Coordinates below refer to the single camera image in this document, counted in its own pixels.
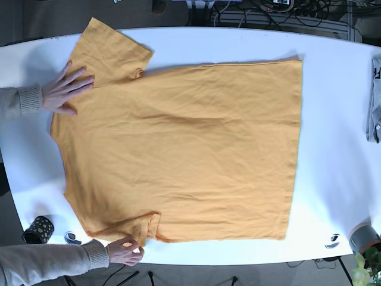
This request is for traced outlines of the person's hand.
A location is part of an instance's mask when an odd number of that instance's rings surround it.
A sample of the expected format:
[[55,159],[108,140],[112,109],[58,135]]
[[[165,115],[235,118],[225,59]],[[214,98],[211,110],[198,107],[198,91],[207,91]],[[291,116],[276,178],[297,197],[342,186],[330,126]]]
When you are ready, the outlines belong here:
[[44,110],[57,114],[77,114],[75,108],[67,102],[92,89],[94,76],[79,80],[86,72],[86,67],[81,67],[67,76],[71,66],[72,62],[69,61],[56,79],[42,87],[42,108]]

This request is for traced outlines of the person's second hand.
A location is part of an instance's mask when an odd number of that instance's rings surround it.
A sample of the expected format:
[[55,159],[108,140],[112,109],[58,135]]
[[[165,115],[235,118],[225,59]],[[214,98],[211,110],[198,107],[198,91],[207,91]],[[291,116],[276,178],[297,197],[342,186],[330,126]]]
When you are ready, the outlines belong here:
[[110,263],[134,266],[144,257],[144,249],[131,235],[108,244],[105,249]]

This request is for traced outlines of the beige sleeve forearm lower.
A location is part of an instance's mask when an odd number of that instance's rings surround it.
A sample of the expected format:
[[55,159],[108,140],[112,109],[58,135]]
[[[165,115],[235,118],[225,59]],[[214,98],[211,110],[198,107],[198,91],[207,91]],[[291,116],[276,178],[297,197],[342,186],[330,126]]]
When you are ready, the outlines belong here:
[[109,264],[106,248],[97,240],[83,245],[11,245],[1,247],[1,285],[35,285]]

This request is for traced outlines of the beige sleeve forearm upper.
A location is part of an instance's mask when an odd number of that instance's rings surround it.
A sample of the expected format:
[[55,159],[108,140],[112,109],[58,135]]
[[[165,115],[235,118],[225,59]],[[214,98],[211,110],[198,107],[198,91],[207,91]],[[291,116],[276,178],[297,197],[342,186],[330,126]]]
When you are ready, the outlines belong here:
[[42,110],[42,89],[39,85],[1,88],[1,123]]

